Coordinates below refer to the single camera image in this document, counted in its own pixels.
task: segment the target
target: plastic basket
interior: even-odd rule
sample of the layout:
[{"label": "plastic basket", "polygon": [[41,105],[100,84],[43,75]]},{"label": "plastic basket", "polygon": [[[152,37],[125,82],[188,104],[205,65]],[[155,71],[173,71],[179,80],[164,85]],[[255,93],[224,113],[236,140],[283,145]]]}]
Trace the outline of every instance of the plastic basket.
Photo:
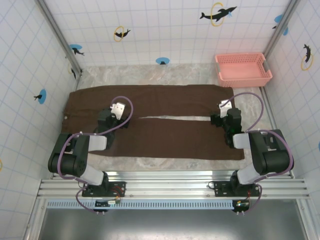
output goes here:
[{"label": "plastic basket", "polygon": [[215,62],[221,87],[263,87],[272,78],[265,56],[260,52],[219,54]]}]

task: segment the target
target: tiled wall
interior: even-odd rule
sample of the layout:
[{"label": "tiled wall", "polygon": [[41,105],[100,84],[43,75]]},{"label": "tiled wall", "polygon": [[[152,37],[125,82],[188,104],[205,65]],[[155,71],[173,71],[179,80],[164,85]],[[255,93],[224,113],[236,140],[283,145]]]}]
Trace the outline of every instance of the tiled wall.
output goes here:
[{"label": "tiled wall", "polygon": [[[47,0],[83,67],[211,63],[215,54],[262,52],[289,0]],[[202,18],[234,8],[219,21]],[[121,39],[119,26],[130,30]],[[116,31],[123,33],[122,28]]]},{"label": "tiled wall", "polygon": [[24,235],[75,84],[34,1],[0,0],[0,239]]},{"label": "tiled wall", "polygon": [[[271,58],[266,86],[275,121],[293,150],[298,178],[305,178],[320,214],[320,1],[302,0]],[[307,63],[307,49],[311,55]]]}]

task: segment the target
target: brown pants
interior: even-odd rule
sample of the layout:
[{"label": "brown pants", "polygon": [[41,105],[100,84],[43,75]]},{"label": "brown pants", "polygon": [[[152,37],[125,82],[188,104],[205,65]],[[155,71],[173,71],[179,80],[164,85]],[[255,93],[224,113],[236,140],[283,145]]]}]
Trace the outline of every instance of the brown pants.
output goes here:
[{"label": "brown pants", "polygon": [[[189,158],[241,160],[243,150],[225,144],[224,130],[209,121],[142,118],[154,116],[203,116],[218,113],[218,103],[233,96],[232,88],[215,85],[115,85],[70,93],[62,131],[92,132],[98,113],[114,97],[128,97],[134,107],[129,128],[118,129],[111,149],[94,152],[113,157]],[[130,112],[127,101],[124,116]]]}]

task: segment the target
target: table surface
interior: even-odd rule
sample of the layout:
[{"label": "table surface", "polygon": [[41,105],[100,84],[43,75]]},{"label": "table surface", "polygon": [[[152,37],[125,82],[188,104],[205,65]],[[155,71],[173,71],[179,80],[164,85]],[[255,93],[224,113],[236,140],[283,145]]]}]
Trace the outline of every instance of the table surface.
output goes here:
[{"label": "table surface", "polygon": [[[189,85],[214,84],[218,78],[213,64],[170,64],[170,65],[130,65],[91,67],[83,72],[78,89],[104,85]],[[234,88],[234,94],[253,92],[261,96],[258,87]],[[261,105],[253,95],[235,98],[235,106],[241,110],[242,129],[246,130],[258,118]],[[209,121],[209,117],[170,117],[163,118]],[[271,129],[266,112],[254,129]],[[234,170],[246,167],[252,162],[249,149],[244,150],[243,160],[202,160],[181,158],[151,157],[107,157],[90,154],[88,164],[102,171],[148,171],[148,170]]]}]

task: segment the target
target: blue circle decal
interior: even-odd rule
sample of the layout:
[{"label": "blue circle decal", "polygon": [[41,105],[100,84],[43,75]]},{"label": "blue circle decal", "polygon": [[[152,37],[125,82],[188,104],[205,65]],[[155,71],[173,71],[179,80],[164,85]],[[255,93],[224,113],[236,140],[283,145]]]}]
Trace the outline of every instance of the blue circle decal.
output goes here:
[{"label": "blue circle decal", "polygon": [[46,100],[46,98],[47,98],[47,91],[46,91],[45,89],[42,89],[42,90],[40,91],[39,95],[40,95],[41,97],[38,97],[38,102],[39,102],[40,104],[44,104],[44,103],[45,103],[45,100]]},{"label": "blue circle decal", "polygon": [[70,44],[69,46],[71,49],[78,49],[78,50],[82,49],[82,46],[79,44]]},{"label": "blue circle decal", "polygon": [[170,62],[170,59],[167,57],[159,57],[155,60],[155,62],[160,65],[166,65]]}]

